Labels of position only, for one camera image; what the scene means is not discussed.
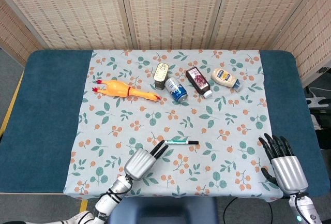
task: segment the blue table mat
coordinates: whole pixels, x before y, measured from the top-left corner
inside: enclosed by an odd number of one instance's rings
[[[299,158],[311,196],[329,191],[293,55],[261,51],[273,134],[285,136]],[[0,143],[0,192],[60,193],[65,186],[92,51],[31,54]]]

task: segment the beige panel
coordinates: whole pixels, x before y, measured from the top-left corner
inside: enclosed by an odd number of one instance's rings
[[[0,47],[22,65],[32,52],[43,49],[4,0],[0,0]]]
[[[200,49],[209,41],[220,0],[129,2],[139,49]]]
[[[128,48],[117,0],[13,1],[52,49]]]
[[[223,0],[210,48],[267,49],[301,0]]]
[[[273,45],[296,58],[302,80],[331,57],[331,0],[304,0]]]

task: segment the can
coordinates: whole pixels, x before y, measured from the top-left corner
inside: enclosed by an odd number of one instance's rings
[[[156,89],[164,89],[164,83],[168,79],[169,65],[160,63],[154,73],[154,82]]]
[[[166,80],[165,87],[176,101],[182,102],[187,98],[186,90],[176,78],[171,77]]]

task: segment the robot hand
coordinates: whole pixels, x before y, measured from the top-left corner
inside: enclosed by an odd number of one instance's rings
[[[302,170],[300,162],[284,137],[271,138],[264,134],[267,141],[259,138],[263,145],[265,153],[274,169],[275,177],[272,177],[264,168],[261,169],[265,178],[279,186],[286,194],[290,195],[289,204],[296,216],[298,223],[322,223],[320,217],[313,205],[313,202],[305,190],[308,188],[308,182]]]
[[[164,140],[159,142],[149,153],[140,148],[127,161],[124,166],[126,175],[119,176],[113,185],[102,194],[95,205],[94,214],[89,211],[81,212],[69,220],[57,221],[47,224],[104,224],[114,208],[121,202],[122,198],[129,192],[134,181],[139,181],[144,174],[155,164],[156,160],[166,151],[168,145],[165,145],[158,153],[157,151],[164,144]],[[34,224],[23,221],[10,221],[4,224]]]

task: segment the mayonnaise bottle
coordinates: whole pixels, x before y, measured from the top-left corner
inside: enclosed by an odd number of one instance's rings
[[[212,73],[211,79],[220,85],[233,88],[237,92],[239,92],[242,87],[242,84],[240,84],[237,78],[223,69],[215,69]]]

